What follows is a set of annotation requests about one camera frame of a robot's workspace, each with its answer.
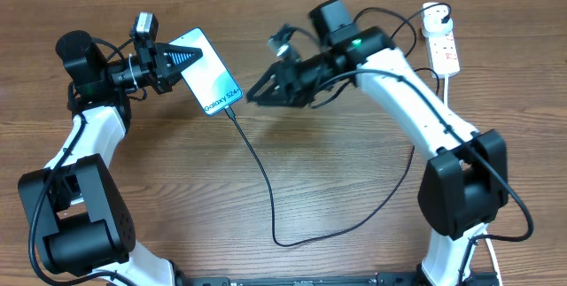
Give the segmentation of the blue Samsung Galaxy smartphone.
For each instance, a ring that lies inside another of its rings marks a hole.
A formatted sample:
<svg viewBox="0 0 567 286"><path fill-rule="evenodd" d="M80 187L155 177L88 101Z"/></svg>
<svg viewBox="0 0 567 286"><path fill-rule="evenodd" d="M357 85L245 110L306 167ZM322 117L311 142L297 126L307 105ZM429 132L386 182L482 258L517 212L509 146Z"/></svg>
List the blue Samsung Galaxy smartphone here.
<svg viewBox="0 0 567 286"><path fill-rule="evenodd" d="M203 53L199 60L182 71L182 76L205 114L215 115L243 96L243 90L201 28L195 27L170 43L198 48Z"/></svg>

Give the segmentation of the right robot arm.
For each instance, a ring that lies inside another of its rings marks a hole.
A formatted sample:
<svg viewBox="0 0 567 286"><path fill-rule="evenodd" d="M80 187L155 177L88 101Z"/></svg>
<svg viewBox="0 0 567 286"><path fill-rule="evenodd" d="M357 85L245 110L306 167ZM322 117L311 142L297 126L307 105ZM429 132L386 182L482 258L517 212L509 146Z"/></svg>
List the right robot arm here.
<svg viewBox="0 0 567 286"><path fill-rule="evenodd" d="M377 283L498 285L501 274L477 273L471 261L479 241L493 243L488 225L509 201L506 144L480 133L452 112L416 74L404 52L378 27L360 29L342 0L308 15L319 52L302 59L284 26L269 38L278 60L249 89L261 106L315 107L315 96L353 84L397 121L425 157L418 204L431 226L428 251L412 273L380 273Z"/></svg>

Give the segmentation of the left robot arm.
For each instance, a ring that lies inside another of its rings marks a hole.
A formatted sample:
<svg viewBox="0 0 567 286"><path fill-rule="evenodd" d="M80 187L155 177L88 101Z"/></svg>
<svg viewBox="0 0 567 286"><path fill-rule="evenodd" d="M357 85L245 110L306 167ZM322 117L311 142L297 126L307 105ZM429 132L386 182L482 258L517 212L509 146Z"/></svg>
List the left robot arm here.
<svg viewBox="0 0 567 286"><path fill-rule="evenodd" d="M136 239L130 212L109 165L130 127L134 92L164 94L184 69L203 57L199 48L156 40L154 30L132 30L135 56L119 47L106 56L105 41L82 30L61 36L55 50L71 77L67 107L73 128L42 169L23 174L18 192L29 233L28 257L49 285L70 274L69 285L104 279L114 285L184 285L183 271Z"/></svg>

